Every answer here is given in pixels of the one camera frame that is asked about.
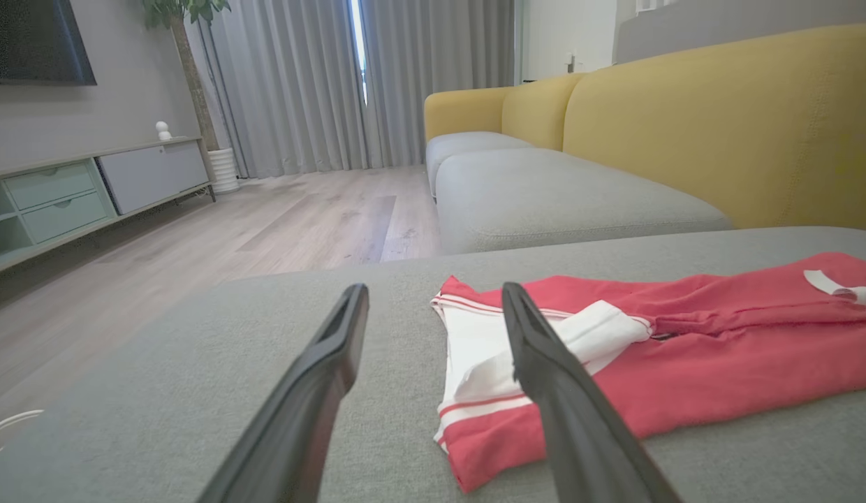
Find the sofa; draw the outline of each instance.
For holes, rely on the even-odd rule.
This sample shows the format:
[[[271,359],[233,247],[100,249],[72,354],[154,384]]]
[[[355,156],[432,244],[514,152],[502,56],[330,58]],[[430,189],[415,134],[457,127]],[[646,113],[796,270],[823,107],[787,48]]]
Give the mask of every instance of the sofa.
[[[866,229],[866,24],[436,93],[425,122],[447,254]]]
[[[25,424],[0,453],[0,503],[193,502],[356,282],[370,293],[362,362],[335,421],[319,501],[553,503],[546,462],[463,495],[433,442],[447,349],[430,299],[447,277],[479,291],[552,275],[663,281],[824,251],[866,260],[866,231],[681,233],[222,284],[169,309]],[[686,503],[866,503],[866,391],[676,430],[644,446]]]

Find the sofa armrest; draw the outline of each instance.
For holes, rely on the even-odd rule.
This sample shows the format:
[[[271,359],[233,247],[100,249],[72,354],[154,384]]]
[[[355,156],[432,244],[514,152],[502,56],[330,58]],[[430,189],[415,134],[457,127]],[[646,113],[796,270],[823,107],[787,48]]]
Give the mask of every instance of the sofa armrest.
[[[501,108],[512,88],[437,92],[424,101],[427,141],[441,134],[465,131],[501,133]]]

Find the gray wall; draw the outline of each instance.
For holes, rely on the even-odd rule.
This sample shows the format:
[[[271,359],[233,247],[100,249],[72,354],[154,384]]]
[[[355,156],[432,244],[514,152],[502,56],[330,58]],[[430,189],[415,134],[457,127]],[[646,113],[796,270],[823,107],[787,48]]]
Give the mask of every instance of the gray wall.
[[[71,0],[97,86],[0,86],[0,170],[156,140],[156,121],[198,136],[172,34],[140,0]]]
[[[866,0],[679,0],[623,22],[615,61],[854,22],[866,22]]]

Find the gray curtain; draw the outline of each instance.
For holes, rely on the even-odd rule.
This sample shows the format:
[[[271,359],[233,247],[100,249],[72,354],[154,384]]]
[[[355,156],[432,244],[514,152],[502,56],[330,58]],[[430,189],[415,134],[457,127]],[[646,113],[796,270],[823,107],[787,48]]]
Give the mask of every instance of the gray curtain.
[[[513,0],[360,0],[373,166],[423,163],[424,99],[513,84]]]
[[[212,44],[249,175],[369,168],[349,0],[231,8]]]

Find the potted plant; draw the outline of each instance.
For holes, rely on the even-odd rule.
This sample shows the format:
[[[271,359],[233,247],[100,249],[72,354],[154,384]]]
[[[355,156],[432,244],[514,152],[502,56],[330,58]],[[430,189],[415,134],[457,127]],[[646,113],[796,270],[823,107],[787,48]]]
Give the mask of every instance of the potted plant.
[[[172,31],[178,57],[182,61],[184,77],[191,92],[194,112],[197,114],[200,136],[203,137],[203,144],[206,146],[210,163],[216,173],[216,182],[213,184],[216,192],[221,194],[221,192],[236,191],[240,187],[236,179],[234,153],[232,149],[219,149],[219,140],[213,128],[210,109],[207,108],[206,91],[203,89],[203,83],[200,82],[194,54],[191,52],[191,43],[188,42],[188,35],[184,30],[185,16],[190,17],[191,22],[197,22],[203,17],[207,24],[212,24],[216,13],[221,13],[223,9],[231,10],[228,0],[142,0],[142,4],[145,6],[145,23],[148,28],[162,25]]]

